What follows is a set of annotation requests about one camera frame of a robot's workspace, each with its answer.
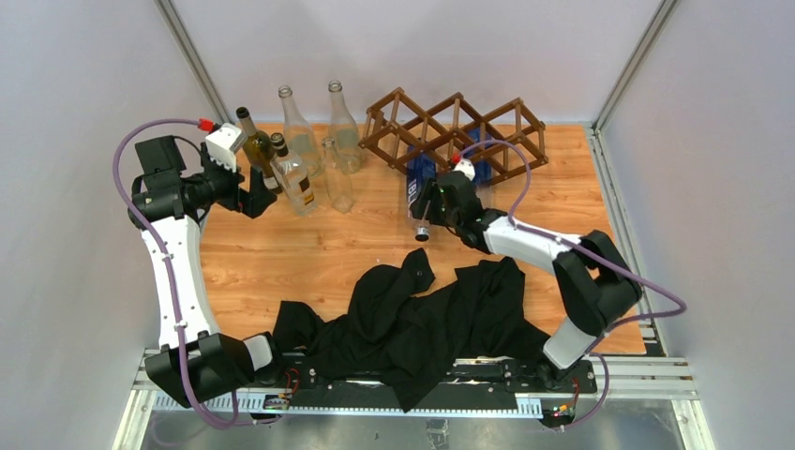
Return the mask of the blue labelled clear bottle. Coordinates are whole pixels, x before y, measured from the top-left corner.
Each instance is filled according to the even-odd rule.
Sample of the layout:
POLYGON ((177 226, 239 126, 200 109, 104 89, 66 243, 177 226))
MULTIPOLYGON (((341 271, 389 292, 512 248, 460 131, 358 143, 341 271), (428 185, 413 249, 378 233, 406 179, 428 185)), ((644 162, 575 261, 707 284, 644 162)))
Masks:
POLYGON ((430 237, 430 225, 424 219, 413 217, 413 204, 419 199, 420 192, 428 180, 436 177, 436 163, 426 153, 408 161, 406 165, 406 211, 407 223, 418 242, 426 242, 430 237))

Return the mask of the small clear black-capped bottle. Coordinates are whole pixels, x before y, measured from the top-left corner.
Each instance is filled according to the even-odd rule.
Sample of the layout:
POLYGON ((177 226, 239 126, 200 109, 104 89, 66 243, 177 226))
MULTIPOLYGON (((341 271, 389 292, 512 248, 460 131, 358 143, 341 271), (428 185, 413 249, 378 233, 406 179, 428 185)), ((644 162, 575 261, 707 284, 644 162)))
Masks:
POLYGON ((298 216, 311 214, 317 202, 303 159, 288 147, 281 133, 273 133, 270 141, 275 152, 271 166, 293 210, 298 216))

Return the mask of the dark green wine bottle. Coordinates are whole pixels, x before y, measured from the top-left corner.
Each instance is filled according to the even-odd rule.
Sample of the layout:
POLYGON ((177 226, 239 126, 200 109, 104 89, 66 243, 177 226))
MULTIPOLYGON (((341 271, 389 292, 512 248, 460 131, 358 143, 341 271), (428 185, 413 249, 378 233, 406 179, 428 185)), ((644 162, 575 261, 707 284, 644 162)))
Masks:
POLYGON ((274 151, 269 135, 256 127, 248 108, 238 107, 235 114, 247 135, 243 150, 250 165, 262 171, 262 179, 269 190, 276 194, 281 193, 282 188, 274 175, 271 164, 274 151))

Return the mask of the clear bottle dark label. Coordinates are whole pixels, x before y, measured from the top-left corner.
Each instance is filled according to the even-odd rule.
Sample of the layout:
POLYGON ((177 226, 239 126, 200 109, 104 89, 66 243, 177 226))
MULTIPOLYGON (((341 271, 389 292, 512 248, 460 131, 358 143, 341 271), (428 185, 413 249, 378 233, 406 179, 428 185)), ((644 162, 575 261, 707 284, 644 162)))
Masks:
POLYGON ((284 136, 287 146, 303 160, 310 178, 323 173, 323 160, 317 146, 316 136, 309 122, 299 112, 293 90, 289 85, 278 89, 284 114, 284 136))

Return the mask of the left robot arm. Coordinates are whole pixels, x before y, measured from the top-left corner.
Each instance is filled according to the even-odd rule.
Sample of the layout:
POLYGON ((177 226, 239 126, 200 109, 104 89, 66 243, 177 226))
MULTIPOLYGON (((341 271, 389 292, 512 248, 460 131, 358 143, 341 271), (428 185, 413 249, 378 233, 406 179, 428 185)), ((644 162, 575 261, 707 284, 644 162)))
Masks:
POLYGON ((251 190, 236 153, 245 136, 235 127, 208 134, 199 148, 202 171, 183 176, 186 164, 174 136, 138 142, 143 173, 130 190, 133 224, 141 230, 156 279, 158 353, 144 361, 149 379, 189 408, 259 382, 280 385, 287 362, 270 333, 245 339, 221 333, 207 300, 200 261, 201 214, 213 205, 256 218, 276 196, 262 179, 251 190))

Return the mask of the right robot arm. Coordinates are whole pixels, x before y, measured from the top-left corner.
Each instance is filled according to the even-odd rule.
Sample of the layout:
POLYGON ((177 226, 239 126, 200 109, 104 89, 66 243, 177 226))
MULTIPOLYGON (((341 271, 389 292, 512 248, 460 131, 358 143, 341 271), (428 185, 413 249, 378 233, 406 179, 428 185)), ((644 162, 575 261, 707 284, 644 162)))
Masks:
POLYGON ((572 366, 641 297, 639 283, 604 232, 552 232, 486 208, 458 171, 410 181, 406 197, 409 217, 421 225, 445 227, 469 248, 529 263, 556 278, 565 318, 535 366, 537 382, 548 391, 571 382, 572 366))

